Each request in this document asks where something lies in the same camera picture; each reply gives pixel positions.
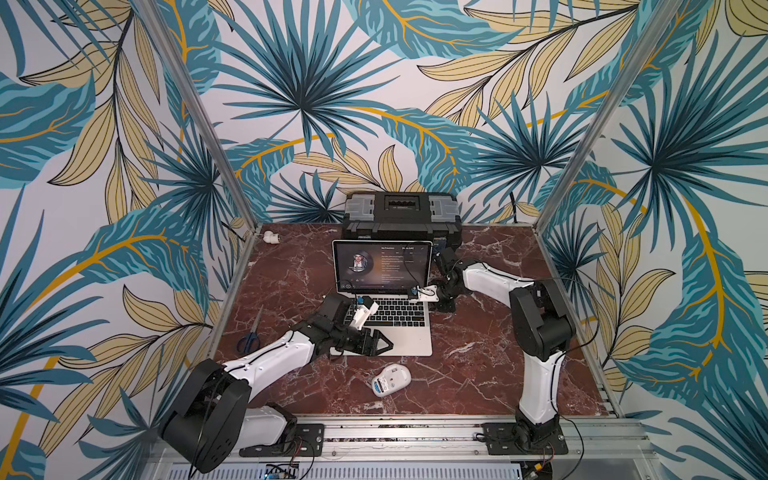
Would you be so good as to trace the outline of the white wireless mouse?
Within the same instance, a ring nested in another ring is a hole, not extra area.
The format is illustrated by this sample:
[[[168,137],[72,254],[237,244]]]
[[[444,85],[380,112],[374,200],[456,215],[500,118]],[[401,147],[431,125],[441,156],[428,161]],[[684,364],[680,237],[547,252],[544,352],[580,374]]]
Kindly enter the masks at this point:
[[[379,397],[386,397],[403,390],[411,384],[410,370],[401,364],[391,364],[371,380],[371,389]]]

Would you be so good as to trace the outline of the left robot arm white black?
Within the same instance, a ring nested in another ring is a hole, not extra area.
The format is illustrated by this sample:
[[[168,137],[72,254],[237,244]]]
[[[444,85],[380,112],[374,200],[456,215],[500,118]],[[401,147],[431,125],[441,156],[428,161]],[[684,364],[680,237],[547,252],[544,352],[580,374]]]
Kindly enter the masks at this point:
[[[353,300],[327,295],[319,309],[278,340],[250,354],[194,367],[159,427],[159,436],[190,463],[190,475],[217,468],[229,454],[257,444],[274,445],[288,426],[276,407],[246,419],[250,401],[268,386],[332,352],[376,357],[393,349],[382,332],[365,325],[379,304],[370,296]]]

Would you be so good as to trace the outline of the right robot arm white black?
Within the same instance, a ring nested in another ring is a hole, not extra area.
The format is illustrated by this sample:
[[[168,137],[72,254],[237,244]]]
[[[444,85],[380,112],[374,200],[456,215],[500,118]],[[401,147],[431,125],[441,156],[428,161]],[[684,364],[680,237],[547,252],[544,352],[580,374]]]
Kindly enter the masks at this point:
[[[434,254],[433,259],[442,275],[437,282],[441,308],[471,293],[509,308],[514,337],[525,362],[516,426],[531,441],[555,433],[559,426],[557,384],[565,352],[575,336],[556,282],[515,276],[480,260],[461,260],[451,248]]]

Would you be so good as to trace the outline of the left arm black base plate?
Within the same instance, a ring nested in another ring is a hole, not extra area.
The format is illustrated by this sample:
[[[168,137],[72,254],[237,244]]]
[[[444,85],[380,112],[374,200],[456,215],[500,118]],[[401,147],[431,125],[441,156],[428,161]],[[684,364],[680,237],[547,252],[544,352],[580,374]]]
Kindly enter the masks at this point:
[[[324,424],[296,424],[288,426],[272,444],[257,443],[236,452],[245,458],[316,457],[323,452],[324,434]]]

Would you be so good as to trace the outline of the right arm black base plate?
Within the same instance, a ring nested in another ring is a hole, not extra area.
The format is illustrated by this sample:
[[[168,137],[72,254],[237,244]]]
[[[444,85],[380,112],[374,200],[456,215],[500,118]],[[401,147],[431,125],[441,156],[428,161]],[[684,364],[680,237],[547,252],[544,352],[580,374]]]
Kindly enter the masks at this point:
[[[548,457],[569,452],[564,434],[556,423],[527,425],[514,423],[484,423],[474,436],[486,445],[489,455],[538,455]]]

